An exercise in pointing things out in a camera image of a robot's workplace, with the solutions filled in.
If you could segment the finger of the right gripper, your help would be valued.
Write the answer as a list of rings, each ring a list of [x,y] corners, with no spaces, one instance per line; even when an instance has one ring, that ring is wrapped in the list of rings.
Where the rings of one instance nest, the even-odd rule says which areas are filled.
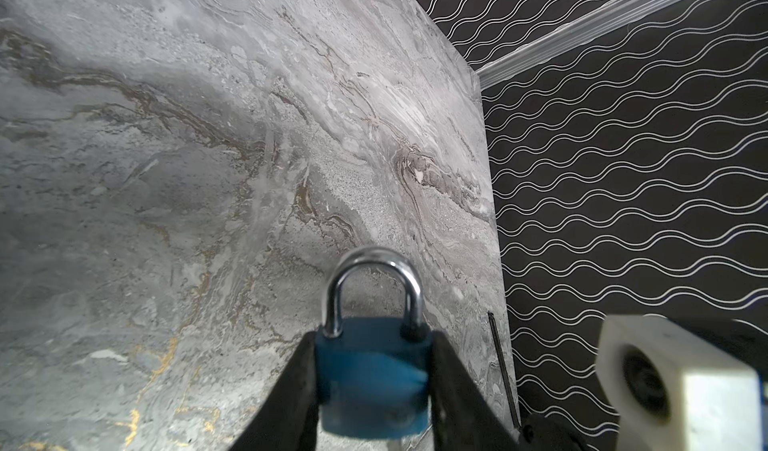
[[[588,451],[582,434],[568,422],[531,414],[522,423],[519,449],[531,451]]]

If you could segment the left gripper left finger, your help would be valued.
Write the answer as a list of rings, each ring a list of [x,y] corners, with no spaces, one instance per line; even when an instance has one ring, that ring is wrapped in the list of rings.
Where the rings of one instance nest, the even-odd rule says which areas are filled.
[[[232,450],[313,451],[319,404],[316,333],[305,333],[266,400],[230,446]]]

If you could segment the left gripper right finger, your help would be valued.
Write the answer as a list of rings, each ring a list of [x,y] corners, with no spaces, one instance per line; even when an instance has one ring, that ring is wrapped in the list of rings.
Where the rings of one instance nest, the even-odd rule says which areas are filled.
[[[447,336],[432,333],[429,395],[436,450],[516,450]]]

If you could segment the small blue padlock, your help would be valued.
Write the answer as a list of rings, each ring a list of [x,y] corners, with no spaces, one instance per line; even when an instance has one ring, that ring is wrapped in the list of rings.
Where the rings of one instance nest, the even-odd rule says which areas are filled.
[[[346,280],[364,267],[391,271],[404,289],[402,317],[342,316]],[[347,253],[330,275],[315,338],[320,424],[353,439],[396,440],[423,433],[429,422],[432,331],[424,293],[410,261],[379,246]]]

